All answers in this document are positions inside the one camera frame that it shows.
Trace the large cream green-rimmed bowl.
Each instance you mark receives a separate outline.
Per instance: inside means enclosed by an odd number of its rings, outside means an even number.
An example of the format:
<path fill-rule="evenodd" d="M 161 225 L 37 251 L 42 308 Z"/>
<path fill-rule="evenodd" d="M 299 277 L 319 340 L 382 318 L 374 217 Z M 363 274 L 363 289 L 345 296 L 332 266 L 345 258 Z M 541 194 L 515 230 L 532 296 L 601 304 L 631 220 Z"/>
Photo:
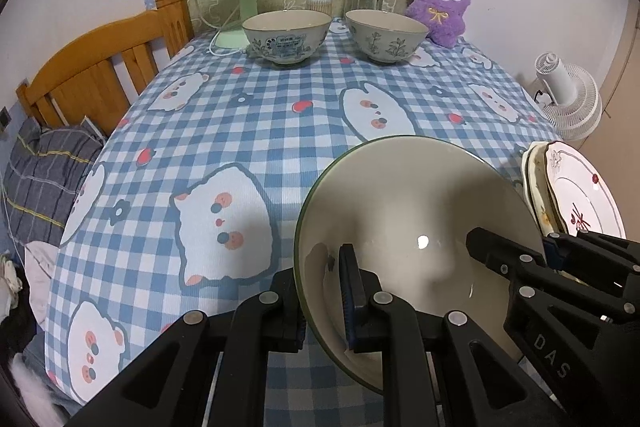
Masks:
<path fill-rule="evenodd" d="M 515 187 L 457 145 L 388 136 L 352 148 L 322 172 L 300 210 L 294 273 L 310 327 L 340 369 L 374 391 L 383 387 L 381 355 L 356 355 L 346 340 L 337 272 L 344 244 L 383 291 L 439 317 L 461 310 L 514 360 L 521 358 L 503 329 L 508 281 L 465 247 L 477 227 L 542 249 Z"/>

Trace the cream plate yellow flowers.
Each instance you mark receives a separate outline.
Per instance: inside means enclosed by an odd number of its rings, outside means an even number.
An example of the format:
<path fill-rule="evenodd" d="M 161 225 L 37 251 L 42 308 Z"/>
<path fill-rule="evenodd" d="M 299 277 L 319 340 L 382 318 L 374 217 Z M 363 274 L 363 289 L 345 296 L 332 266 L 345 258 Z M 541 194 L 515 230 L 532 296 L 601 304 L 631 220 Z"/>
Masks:
<path fill-rule="evenodd" d="M 553 209 L 548 209 L 547 184 L 544 176 L 538 176 L 536 158 L 540 148 L 546 142 L 532 142 L 521 160 L 523 178 L 523 197 L 543 236 L 558 231 Z"/>

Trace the white standing fan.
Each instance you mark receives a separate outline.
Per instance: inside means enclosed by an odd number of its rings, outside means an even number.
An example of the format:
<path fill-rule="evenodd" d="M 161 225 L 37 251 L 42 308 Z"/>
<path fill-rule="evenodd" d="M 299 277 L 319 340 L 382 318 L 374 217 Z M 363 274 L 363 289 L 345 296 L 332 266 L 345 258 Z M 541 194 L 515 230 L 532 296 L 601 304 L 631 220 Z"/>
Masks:
<path fill-rule="evenodd" d="M 535 101 L 567 142 L 588 138 L 597 129 L 603 112 L 596 80 L 582 67 L 565 63 L 552 52 L 535 61 L 537 79 L 544 89 Z"/>

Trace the blue checkered tablecloth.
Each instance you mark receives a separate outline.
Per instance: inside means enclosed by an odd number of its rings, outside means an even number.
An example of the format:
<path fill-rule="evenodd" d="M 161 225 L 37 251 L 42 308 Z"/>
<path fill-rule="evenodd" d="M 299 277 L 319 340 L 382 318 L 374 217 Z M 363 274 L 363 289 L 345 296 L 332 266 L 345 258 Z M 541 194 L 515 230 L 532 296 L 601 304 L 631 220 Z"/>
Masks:
<path fill-rule="evenodd" d="M 370 62 L 333 23 L 311 59 L 280 67 L 192 40 L 153 79 L 81 182 L 44 322 L 47 375 L 88 402 L 183 313 L 217 314 L 292 265 L 320 173 L 385 135 L 432 136 L 511 181 L 555 133 L 524 90 L 466 41 Z"/>

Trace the white crumpled cloth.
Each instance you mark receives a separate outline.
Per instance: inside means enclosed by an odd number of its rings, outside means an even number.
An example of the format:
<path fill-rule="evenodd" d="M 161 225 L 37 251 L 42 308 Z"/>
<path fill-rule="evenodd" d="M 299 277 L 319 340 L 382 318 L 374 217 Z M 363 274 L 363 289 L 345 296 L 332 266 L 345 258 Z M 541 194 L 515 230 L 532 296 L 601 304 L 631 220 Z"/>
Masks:
<path fill-rule="evenodd" d="M 18 294 L 28 288 L 28 304 L 36 323 L 42 326 L 47 315 L 49 291 L 54 274 L 58 247 L 33 241 L 25 247 L 22 267 L 26 282 L 18 277 L 18 266 L 9 253 L 1 255 L 1 320 L 6 319 L 18 305 Z"/>

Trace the leaf pattern ceramic bowl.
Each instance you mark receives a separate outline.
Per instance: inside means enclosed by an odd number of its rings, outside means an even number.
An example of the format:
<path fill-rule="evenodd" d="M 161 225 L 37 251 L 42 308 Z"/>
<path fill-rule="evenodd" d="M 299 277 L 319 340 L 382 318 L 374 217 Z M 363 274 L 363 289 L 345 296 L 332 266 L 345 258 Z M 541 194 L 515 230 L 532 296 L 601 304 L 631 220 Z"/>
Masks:
<path fill-rule="evenodd" d="M 383 64 L 408 61 L 428 35 L 418 20 L 378 10 L 351 10 L 345 22 L 357 48 Z"/>

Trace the grey plaid pillow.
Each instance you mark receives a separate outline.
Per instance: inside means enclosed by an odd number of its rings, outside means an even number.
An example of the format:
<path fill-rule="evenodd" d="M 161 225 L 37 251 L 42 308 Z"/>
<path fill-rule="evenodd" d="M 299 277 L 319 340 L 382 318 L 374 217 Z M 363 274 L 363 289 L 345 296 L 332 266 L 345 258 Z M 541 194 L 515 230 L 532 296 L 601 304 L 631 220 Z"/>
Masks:
<path fill-rule="evenodd" d="M 106 136 L 85 117 L 55 129 L 24 121 L 3 179 L 1 210 L 9 238 L 25 246 L 58 246 L 82 182 L 101 153 Z"/>

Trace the purple plush bunny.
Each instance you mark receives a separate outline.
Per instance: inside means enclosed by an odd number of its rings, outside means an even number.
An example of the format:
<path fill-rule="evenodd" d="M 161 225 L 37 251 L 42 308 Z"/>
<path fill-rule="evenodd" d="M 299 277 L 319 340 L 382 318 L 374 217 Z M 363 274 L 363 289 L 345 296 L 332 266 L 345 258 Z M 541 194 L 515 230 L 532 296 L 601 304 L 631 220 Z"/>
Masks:
<path fill-rule="evenodd" d="M 427 37 L 444 48 L 453 48 L 465 32 L 463 15 L 471 0 L 411 0 L 405 16 L 428 28 Z"/>

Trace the blue floral ceramic bowl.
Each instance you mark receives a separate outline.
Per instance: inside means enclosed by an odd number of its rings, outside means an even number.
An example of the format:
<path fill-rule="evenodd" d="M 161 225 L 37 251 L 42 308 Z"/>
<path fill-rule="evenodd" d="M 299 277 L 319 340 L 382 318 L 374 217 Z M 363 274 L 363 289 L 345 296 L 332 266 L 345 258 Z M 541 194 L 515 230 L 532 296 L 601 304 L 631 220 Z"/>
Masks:
<path fill-rule="evenodd" d="M 332 17 L 311 10 L 265 12 L 242 23 L 254 55 L 277 65 L 312 57 L 329 31 Z"/>

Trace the cotton swab container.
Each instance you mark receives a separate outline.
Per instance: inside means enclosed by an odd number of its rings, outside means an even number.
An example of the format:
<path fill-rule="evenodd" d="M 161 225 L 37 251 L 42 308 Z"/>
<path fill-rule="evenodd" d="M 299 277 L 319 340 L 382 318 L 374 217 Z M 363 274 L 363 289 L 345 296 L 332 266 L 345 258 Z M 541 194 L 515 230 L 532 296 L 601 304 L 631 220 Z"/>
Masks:
<path fill-rule="evenodd" d="M 319 12 L 319 13 L 332 16 L 333 1 L 332 0 L 306 0 L 306 8 L 314 12 Z"/>

